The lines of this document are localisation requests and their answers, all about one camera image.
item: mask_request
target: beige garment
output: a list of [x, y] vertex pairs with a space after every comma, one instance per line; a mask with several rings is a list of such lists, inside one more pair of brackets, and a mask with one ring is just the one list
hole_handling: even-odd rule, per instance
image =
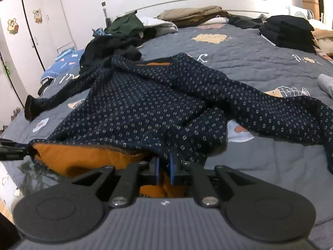
[[319, 39], [323, 39], [323, 38], [333, 38], [333, 31], [330, 30], [323, 30], [323, 29], [314, 29], [314, 31], [312, 32], [312, 34], [319, 40]]
[[179, 8], [164, 10], [157, 16], [159, 20], [164, 21], [181, 21], [193, 17], [205, 17], [210, 14], [221, 12], [223, 9], [217, 5], [210, 5], [202, 8]]
[[333, 54], [333, 31], [315, 28], [312, 32], [319, 49], [328, 55]]

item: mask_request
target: folded clothes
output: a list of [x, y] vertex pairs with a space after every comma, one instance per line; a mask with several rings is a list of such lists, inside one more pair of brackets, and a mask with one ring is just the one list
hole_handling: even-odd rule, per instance
[[279, 38], [297, 42], [297, 43], [303, 43], [303, 44], [313, 44], [313, 35], [309, 32], [301, 32], [298, 29], [293, 28], [285, 28], [285, 27], [279, 27], [274, 24], [271, 24], [269, 22], [266, 22], [264, 26], [279, 34]]
[[315, 29], [312, 34], [317, 38], [317, 39], [323, 39], [323, 38], [333, 38], [333, 31], [330, 30], [323, 30], [323, 29]]
[[148, 28], [154, 28], [155, 36], [163, 36], [166, 34], [172, 34], [178, 32], [178, 27], [170, 21], [163, 21], [151, 17], [138, 17], [144, 25], [145, 31]]
[[276, 44], [277, 47], [296, 49], [301, 51], [306, 51], [307, 53], [316, 53], [314, 46], [311, 44], [300, 44], [293, 41], [288, 41], [280, 38], [280, 34], [267, 29], [266, 26], [262, 26], [259, 28], [261, 35], [264, 35], [268, 40], [272, 41]]
[[267, 18], [266, 21], [281, 28], [314, 31], [311, 24], [306, 19], [300, 17], [277, 15]]
[[202, 8], [180, 8], [164, 10], [157, 19], [171, 21], [178, 28], [198, 26], [212, 18], [229, 17], [230, 14], [220, 6], [210, 5]]

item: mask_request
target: patterned fabric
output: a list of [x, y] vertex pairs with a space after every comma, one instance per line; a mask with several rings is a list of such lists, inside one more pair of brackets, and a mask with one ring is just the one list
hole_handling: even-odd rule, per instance
[[332, 172], [333, 111], [320, 100], [267, 95], [186, 54], [166, 61], [169, 66], [136, 65], [112, 56], [50, 99], [29, 96], [25, 117], [33, 120], [91, 87], [87, 99], [47, 140], [31, 144], [145, 149], [165, 159], [172, 148], [188, 161], [204, 162], [213, 147], [226, 141], [227, 117], [232, 117], [246, 129], [267, 136], [324, 144]]

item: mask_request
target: mouse sticker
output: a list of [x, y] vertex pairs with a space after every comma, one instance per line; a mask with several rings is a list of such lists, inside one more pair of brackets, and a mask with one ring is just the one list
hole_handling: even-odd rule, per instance
[[19, 26], [16, 23], [16, 19], [8, 20], [8, 28], [10, 34], [15, 35], [19, 32]]
[[42, 10], [34, 10], [32, 13], [34, 14], [35, 23], [41, 24], [43, 22]]

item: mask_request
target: bed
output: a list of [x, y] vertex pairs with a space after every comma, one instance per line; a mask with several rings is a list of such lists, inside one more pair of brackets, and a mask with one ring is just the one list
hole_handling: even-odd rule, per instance
[[[270, 95], [308, 95], [333, 108], [333, 100], [317, 83], [321, 73], [333, 76], [332, 64], [318, 54], [275, 47], [256, 29], [242, 30], [228, 24], [183, 28], [179, 33], [147, 41], [140, 51], [145, 60], [185, 52], [206, 66], [226, 73], [229, 78]], [[78, 73], [79, 69], [74, 68], [67, 75], [56, 77], [41, 97], [54, 95]], [[21, 143], [47, 138], [88, 92], [81, 92], [55, 109], [43, 112], [31, 123], [21, 112], [2, 137]], [[258, 136], [229, 121], [228, 143], [209, 156], [205, 168], [212, 169], [216, 164], [241, 170], [307, 197], [317, 210], [310, 239], [321, 249], [333, 246], [333, 176], [327, 171], [323, 146], [304, 146]], [[29, 157], [24, 161], [0, 163], [0, 175], [3, 176], [0, 177], [3, 190], [0, 193], [7, 193], [0, 198], [5, 199], [9, 208], [23, 195], [65, 179], [35, 166]]]

